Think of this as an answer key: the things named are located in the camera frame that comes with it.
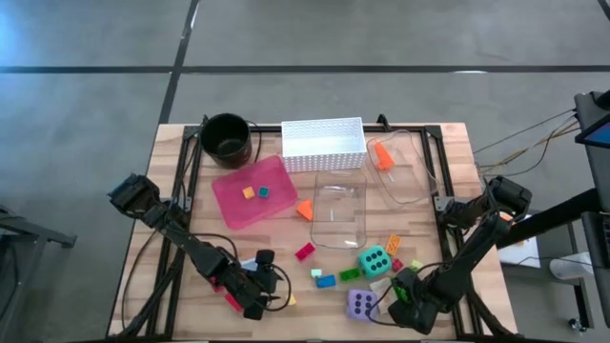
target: white plastic crate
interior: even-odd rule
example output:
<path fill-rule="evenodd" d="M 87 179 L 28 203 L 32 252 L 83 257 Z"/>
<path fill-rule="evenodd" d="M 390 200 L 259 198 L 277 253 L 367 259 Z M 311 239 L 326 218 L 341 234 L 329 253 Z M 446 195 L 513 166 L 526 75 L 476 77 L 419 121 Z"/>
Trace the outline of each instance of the white plastic crate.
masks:
<path fill-rule="evenodd" d="M 282 122 L 282 159 L 288 172 L 362 168 L 362 118 Z"/>

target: transparent bin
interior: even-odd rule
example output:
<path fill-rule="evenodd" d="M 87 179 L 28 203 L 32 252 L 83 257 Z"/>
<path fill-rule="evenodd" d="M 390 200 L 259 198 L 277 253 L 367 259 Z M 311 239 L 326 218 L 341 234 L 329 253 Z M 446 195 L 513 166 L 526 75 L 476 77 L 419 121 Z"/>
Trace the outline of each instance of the transparent bin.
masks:
<path fill-rule="evenodd" d="M 360 171 L 319 171 L 315 176 L 312 242 L 331 249 L 366 244 L 366 176 Z"/>
<path fill-rule="evenodd" d="M 377 167 L 379 159 L 375 143 L 381 143 L 395 165 L 388 171 Z M 400 208 L 430 199 L 438 189 L 438 181 L 430 174 L 423 160 L 419 134 L 397 130 L 366 143 L 369 160 L 367 167 L 376 183 L 382 186 L 384 200 L 391 208 Z"/>

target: lavender dice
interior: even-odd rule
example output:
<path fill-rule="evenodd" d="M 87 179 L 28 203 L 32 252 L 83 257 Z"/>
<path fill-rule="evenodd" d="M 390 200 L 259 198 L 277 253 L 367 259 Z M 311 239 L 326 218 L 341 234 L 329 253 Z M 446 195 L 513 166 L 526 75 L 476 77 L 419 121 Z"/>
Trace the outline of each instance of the lavender dice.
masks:
<path fill-rule="evenodd" d="M 350 290 L 347 296 L 347 315 L 355 320 L 370 321 L 367 313 L 376 302 L 377 297 L 371 291 Z M 377 308 L 371 311 L 371 317 L 377 318 Z"/>

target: concrete floor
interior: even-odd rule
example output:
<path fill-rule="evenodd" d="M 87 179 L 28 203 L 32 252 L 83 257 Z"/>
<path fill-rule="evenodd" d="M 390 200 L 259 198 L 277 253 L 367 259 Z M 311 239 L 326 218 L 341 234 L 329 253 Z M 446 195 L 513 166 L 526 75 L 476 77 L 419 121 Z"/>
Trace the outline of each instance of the concrete floor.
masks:
<path fill-rule="evenodd" d="M 190 0 L 0 2 L 0 66 L 171 66 Z M 610 61 L 610 21 L 595 0 L 207 0 L 185 65 L 595 65 Z M 0 203 L 31 221 L 78 234 L 50 247 L 14 341 L 104 336 L 132 221 L 106 193 L 145 172 L 168 74 L 0 74 Z M 610 74 L 404 73 L 182 75 L 171 123 L 204 113 L 255 122 L 385 113 L 398 122 L 466 122 L 474 148 L 607 90 Z M 482 153 L 481 164 L 529 144 L 560 121 Z M 541 151 L 506 172 L 527 168 Z M 544 209 L 593 186 L 582 146 L 551 143 L 515 177 Z M 590 288 L 593 280 L 587 280 Z M 603 325 L 567 329 L 565 286 L 507 279 L 526 336 L 598 342 Z"/>

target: pink tray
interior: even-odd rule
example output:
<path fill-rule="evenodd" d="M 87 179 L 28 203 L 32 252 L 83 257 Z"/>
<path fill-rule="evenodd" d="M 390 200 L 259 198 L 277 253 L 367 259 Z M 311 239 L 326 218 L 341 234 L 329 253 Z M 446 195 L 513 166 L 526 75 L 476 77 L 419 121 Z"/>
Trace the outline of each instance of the pink tray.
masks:
<path fill-rule="evenodd" d="M 261 186 L 269 188 L 269 197 L 258 197 Z M 254 189 L 254 198 L 246 199 L 245 188 Z M 213 194 L 220 206 L 227 227 L 243 229 L 296 202 L 296 189 L 279 156 L 271 156 L 256 164 L 212 182 Z"/>

